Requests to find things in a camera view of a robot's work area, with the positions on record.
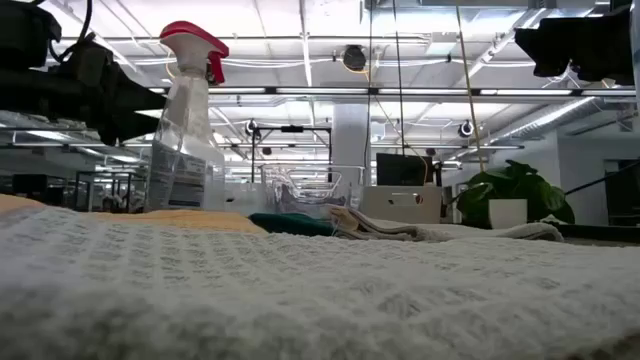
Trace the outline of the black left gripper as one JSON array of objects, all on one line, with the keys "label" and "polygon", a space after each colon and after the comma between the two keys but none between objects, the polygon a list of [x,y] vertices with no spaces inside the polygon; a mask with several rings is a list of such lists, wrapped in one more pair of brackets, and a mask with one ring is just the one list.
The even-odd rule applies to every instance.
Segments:
[{"label": "black left gripper", "polygon": [[131,80],[95,42],[93,0],[76,42],[61,53],[54,44],[62,28],[44,1],[0,0],[0,109],[83,121],[106,145],[155,132],[159,120],[134,111],[162,109],[166,98]]}]

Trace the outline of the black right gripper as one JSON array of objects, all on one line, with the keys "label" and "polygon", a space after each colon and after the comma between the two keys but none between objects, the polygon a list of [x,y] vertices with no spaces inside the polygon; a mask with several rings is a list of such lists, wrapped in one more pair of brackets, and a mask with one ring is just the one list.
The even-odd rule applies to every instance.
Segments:
[{"label": "black right gripper", "polygon": [[537,29],[517,28],[516,44],[535,63],[534,75],[559,75],[568,66],[580,80],[633,84],[631,6],[597,17],[548,18]]}]

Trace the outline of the clear spray bottle red trigger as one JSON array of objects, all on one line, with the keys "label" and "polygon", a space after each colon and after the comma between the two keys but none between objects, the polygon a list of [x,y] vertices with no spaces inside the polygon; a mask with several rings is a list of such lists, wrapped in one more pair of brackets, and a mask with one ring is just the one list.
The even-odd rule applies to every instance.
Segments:
[{"label": "clear spray bottle red trigger", "polygon": [[160,43],[175,55],[178,74],[151,146],[147,211],[225,208],[225,159],[209,120],[209,86],[225,81],[228,47],[188,21],[166,25]]}]

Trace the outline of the orange cloth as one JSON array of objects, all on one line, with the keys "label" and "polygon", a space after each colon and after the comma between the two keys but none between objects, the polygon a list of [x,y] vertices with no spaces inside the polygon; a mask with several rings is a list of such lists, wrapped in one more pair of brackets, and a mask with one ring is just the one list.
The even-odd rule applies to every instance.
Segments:
[{"label": "orange cloth", "polygon": [[[50,208],[61,210],[61,207],[45,205],[36,200],[23,197],[0,194],[0,214],[10,210],[26,208]],[[140,214],[112,214],[112,213],[88,213],[93,219],[105,221],[125,222],[135,224],[149,224],[161,226],[173,226],[201,230],[214,230],[225,232],[238,232],[264,235],[266,231],[253,224],[247,217],[238,213],[207,212],[196,210],[159,210]]]}]

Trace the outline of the small clear plastic bin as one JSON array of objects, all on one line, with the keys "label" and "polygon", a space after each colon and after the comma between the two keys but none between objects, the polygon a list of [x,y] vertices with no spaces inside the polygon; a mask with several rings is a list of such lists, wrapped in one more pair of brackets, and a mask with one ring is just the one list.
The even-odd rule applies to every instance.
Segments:
[{"label": "small clear plastic bin", "polygon": [[265,196],[260,184],[215,182],[205,188],[203,208],[248,216],[264,210]]}]

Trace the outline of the green plant in white pot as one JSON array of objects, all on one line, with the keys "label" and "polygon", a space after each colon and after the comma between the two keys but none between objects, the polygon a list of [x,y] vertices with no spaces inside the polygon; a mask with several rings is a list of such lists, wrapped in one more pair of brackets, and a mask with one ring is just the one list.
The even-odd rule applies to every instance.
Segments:
[{"label": "green plant in white pot", "polygon": [[462,224],[489,229],[489,201],[527,201],[527,221],[536,222],[552,216],[558,223],[575,223],[575,215],[559,187],[551,185],[528,164],[507,160],[505,167],[479,172],[455,197]]}]

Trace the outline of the dark green folded cloth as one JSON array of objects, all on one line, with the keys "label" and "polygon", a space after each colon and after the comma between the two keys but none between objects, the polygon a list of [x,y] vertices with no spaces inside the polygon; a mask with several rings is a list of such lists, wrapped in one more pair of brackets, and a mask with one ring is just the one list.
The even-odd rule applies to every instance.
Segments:
[{"label": "dark green folded cloth", "polygon": [[303,236],[332,236],[331,222],[318,220],[301,213],[254,213],[248,219],[268,233],[286,233]]}]

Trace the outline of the large clear plastic bin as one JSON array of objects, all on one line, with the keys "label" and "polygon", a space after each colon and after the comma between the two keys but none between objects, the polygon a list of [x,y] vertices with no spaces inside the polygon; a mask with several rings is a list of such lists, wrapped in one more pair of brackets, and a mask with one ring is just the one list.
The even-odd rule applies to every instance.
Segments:
[{"label": "large clear plastic bin", "polygon": [[331,206],[357,209],[365,168],[345,165],[271,164],[260,167],[268,213],[299,213],[328,219]]}]

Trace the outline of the black computer monitor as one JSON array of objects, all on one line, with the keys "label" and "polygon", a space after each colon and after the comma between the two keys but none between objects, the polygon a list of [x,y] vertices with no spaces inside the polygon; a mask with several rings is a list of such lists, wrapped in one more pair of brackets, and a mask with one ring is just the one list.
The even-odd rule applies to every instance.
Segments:
[{"label": "black computer monitor", "polygon": [[430,157],[376,154],[376,180],[379,186],[422,186],[434,182]]}]

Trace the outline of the grey waffle weave cloth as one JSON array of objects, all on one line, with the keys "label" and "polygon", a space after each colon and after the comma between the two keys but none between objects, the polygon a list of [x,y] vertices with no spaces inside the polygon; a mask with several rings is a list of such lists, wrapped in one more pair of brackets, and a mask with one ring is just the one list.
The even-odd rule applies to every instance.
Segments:
[{"label": "grey waffle weave cloth", "polygon": [[0,360],[640,360],[640,248],[0,215]]}]

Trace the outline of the black background stand frame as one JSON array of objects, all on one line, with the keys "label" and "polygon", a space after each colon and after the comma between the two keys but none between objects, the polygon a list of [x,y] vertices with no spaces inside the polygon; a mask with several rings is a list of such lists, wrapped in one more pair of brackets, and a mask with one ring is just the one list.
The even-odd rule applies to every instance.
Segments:
[{"label": "black background stand frame", "polygon": [[260,126],[257,124],[257,127],[254,133],[251,135],[251,182],[255,182],[255,165],[256,165],[256,148],[258,145],[257,142],[257,134],[261,131],[265,131],[265,134],[261,137],[262,140],[266,140],[267,137],[273,132],[278,131],[281,133],[303,133],[303,132],[311,132],[316,135],[319,139],[321,139],[319,132],[324,131],[328,135],[328,142],[323,142],[325,147],[328,149],[328,163],[333,163],[333,141],[332,141],[332,129],[328,127],[318,127],[318,126],[304,126],[304,125],[282,125],[282,126]]}]

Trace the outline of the black aluminium table frame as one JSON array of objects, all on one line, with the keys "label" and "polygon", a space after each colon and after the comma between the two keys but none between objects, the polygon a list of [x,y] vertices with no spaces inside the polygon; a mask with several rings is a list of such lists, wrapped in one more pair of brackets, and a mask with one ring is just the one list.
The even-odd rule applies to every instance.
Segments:
[{"label": "black aluminium table frame", "polygon": [[[622,175],[632,169],[640,166],[640,158],[631,162],[628,166],[610,173],[602,178],[588,182],[578,186],[565,193],[569,196],[575,192],[582,191],[596,184],[604,182],[607,179]],[[640,246],[640,227],[624,227],[624,226],[591,226],[591,225],[561,225],[554,224],[554,227],[566,239],[581,239],[586,241],[616,242],[625,245]]]}]

